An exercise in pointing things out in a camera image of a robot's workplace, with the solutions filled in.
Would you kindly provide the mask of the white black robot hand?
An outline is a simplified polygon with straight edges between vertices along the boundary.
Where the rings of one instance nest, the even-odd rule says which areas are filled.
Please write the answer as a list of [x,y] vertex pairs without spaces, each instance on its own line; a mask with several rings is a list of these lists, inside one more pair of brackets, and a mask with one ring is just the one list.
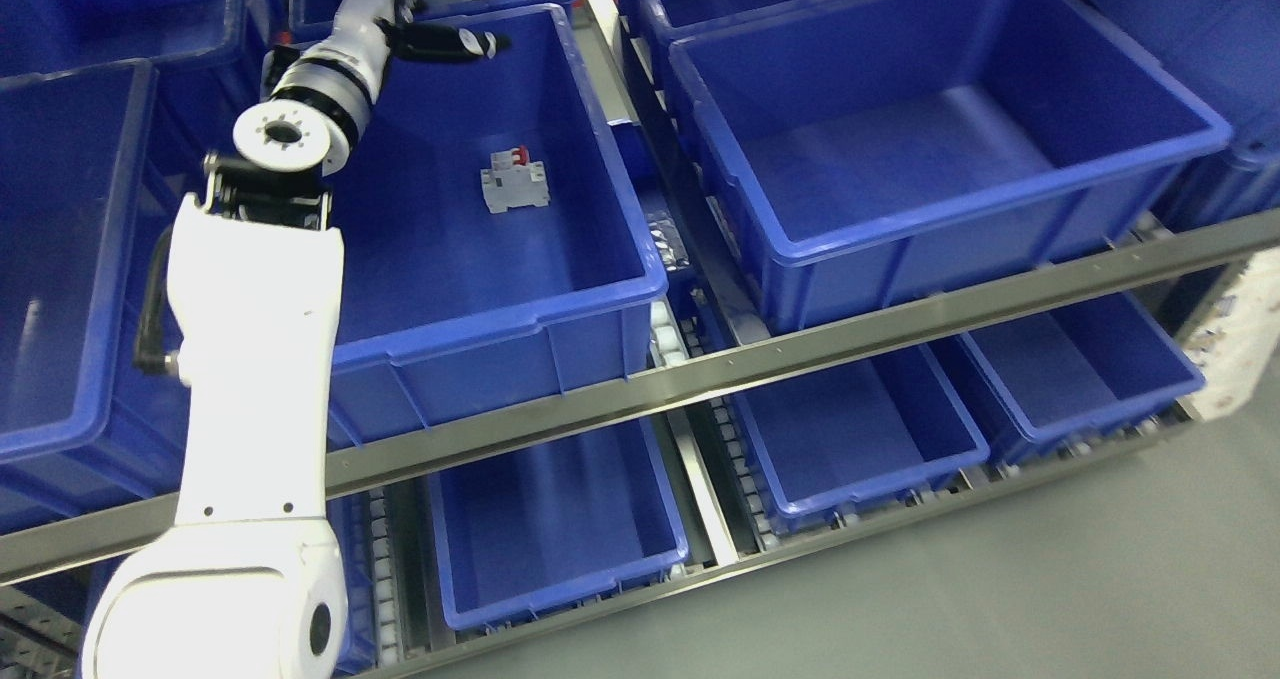
[[415,22],[417,0],[342,0],[332,31],[308,54],[372,77],[387,60],[466,64],[495,58],[513,46],[490,31]]

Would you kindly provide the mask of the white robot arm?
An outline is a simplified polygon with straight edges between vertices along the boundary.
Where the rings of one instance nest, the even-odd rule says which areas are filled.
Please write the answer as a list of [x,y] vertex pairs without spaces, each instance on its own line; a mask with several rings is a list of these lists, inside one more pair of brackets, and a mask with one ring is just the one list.
[[362,138],[385,38],[305,49],[209,154],[156,247],[182,338],[145,365],[189,392],[172,525],[116,568],[82,678],[329,678],[349,583],[326,515],[332,360],[346,246],[325,179]]

